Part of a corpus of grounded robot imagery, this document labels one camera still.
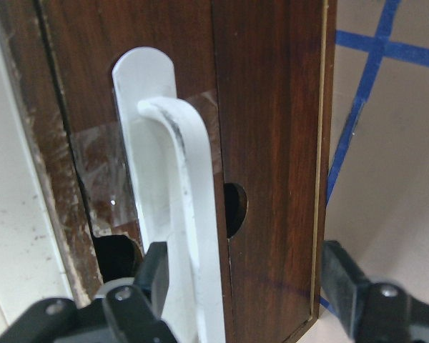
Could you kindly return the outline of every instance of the door handle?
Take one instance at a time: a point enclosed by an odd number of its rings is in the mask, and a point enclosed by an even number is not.
[[[162,318],[181,343],[224,343],[220,258],[209,138],[197,110],[177,98],[163,52],[139,47],[112,72],[145,252],[167,242]]]

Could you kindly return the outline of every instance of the blue tape line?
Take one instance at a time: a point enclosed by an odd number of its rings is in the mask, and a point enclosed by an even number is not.
[[[402,43],[389,42],[386,45],[385,57],[419,64],[429,68],[429,49]]]
[[[346,48],[370,52],[375,39],[362,34],[352,34],[345,31],[337,31],[337,45]],[[397,59],[404,62],[419,64],[429,68],[429,49],[419,46],[388,41],[385,45],[385,57]]]
[[[350,32],[337,30],[335,43],[347,48],[370,52],[375,43],[375,39],[369,36],[363,36],[362,34],[352,34]]]
[[[342,135],[337,145],[337,150],[335,151],[334,161],[329,171],[329,176],[327,178],[327,198],[326,203],[329,202],[330,196],[337,181],[338,174],[342,168],[342,164],[345,160],[348,147],[351,142],[352,133],[358,123],[360,112],[362,111],[365,102],[370,97],[372,92],[373,84],[380,69],[381,60],[385,55],[385,47],[388,43],[391,31],[393,30],[394,16],[399,7],[400,0],[387,0],[385,6],[381,12],[380,22],[378,23],[377,31],[375,32],[375,37],[372,41],[369,41],[370,52],[367,58],[367,63],[361,76],[359,87],[352,103],[352,108],[350,115],[347,118],[345,127],[343,128]],[[347,39],[349,36],[343,34],[337,39],[343,40]]]
[[[332,305],[329,303],[329,301],[327,301],[326,299],[324,299],[323,297],[320,296],[320,304],[326,308],[327,311],[329,311],[330,313],[332,313],[334,316],[337,316],[337,313],[335,313],[334,308],[332,307]]]

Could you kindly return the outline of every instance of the dark wood panel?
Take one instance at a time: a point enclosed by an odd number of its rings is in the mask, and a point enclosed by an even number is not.
[[[237,342],[294,340],[314,320],[323,10],[320,0],[213,3],[225,181],[248,199],[229,242]]]
[[[75,140],[76,135],[86,130],[117,120],[111,71],[123,53],[136,46],[153,46],[174,62],[178,97],[187,99],[200,112],[212,145],[225,323],[227,341],[233,342],[210,1],[41,0],[39,3],[66,120]],[[112,158],[105,149],[92,153],[93,160]],[[102,181],[104,187],[111,183],[108,179]],[[108,201],[105,199],[104,205],[90,202],[89,209],[107,218]],[[117,228],[113,233],[120,234],[121,230],[125,228]],[[132,229],[127,226],[129,236],[133,230],[137,234],[136,226]]]
[[[102,278],[32,1],[0,1],[0,41],[71,290],[86,305]]]

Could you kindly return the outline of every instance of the black clamp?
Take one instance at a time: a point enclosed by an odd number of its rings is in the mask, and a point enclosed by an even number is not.
[[[356,343],[429,343],[429,305],[390,282],[371,282],[336,241],[325,241],[322,288]]]
[[[155,242],[132,284],[77,309],[70,299],[41,300],[1,336],[0,343],[177,343],[160,316],[169,286],[167,243]]]

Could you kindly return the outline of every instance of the hole in door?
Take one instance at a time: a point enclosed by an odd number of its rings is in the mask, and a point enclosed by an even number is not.
[[[242,186],[236,183],[224,184],[227,238],[232,238],[242,226],[246,217],[248,200]]]
[[[123,235],[94,238],[94,246],[104,282],[135,276],[142,257],[131,239]]]

